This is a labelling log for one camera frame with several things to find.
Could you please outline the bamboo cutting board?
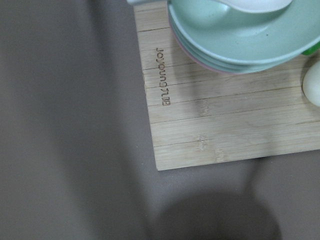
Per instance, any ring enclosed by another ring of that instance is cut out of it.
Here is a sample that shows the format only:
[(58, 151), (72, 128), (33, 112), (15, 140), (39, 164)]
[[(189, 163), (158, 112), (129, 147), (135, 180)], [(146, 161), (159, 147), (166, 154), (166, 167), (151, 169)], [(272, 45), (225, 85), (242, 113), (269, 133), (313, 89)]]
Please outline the bamboo cutting board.
[(167, 5), (134, 8), (159, 171), (317, 150), (320, 109), (302, 90), (319, 53), (257, 73), (203, 68), (179, 47)]

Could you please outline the stacked green bowls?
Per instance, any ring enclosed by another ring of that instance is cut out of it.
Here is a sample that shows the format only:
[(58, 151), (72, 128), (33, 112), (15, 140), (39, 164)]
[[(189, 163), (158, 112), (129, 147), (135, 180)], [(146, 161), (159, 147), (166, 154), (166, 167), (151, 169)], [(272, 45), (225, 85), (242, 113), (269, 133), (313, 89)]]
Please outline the stacked green bowls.
[(212, 0), (172, 0), (167, 13), (185, 53), (212, 71), (253, 73), (285, 63), (320, 41), (320, 3), (294, 0), (245, 13)]

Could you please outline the white ceramic spoon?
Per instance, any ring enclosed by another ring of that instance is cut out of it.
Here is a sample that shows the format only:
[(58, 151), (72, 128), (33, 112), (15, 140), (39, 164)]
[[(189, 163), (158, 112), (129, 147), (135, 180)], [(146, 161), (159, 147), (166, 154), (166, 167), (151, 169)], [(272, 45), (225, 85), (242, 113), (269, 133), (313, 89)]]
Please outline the white ceramic spoon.
[(291, 4), (291, 0), (127, 0), (131, 6), (140, 6), (156, 2), (166, 2), (168, 6), (188, 10), (228, 10), (243, 13), (264, 14), (282, 10)]

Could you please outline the green lime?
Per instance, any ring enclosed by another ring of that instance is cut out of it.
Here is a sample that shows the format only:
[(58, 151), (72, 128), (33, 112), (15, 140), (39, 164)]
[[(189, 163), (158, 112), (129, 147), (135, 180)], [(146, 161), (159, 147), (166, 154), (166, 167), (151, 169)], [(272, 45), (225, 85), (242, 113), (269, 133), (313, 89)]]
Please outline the green lime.
[(316, 51), (318, 51), (320, 49), (320, 42), (316, 43), (315, 45), (313, 45), (312, 47), (306, 49), (305, 51), (303, 51), (301, 54), (305, 55), (305, 56), (309, 56), (314, 54)]

